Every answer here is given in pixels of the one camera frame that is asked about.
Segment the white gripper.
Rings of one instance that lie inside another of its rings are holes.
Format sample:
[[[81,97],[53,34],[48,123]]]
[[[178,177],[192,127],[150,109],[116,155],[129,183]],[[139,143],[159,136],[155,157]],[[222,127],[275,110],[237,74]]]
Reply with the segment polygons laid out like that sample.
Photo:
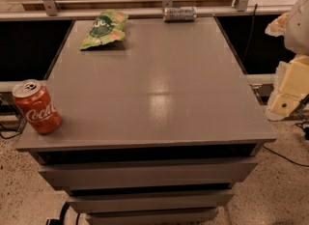
[[[309,95],[309,0],[297,0],[289,13],[275,18],[265,33],[284,37],[285,47],[296,55],[289,63],[280,62],[267,102],[266,117],[271,121],[288,118]]]

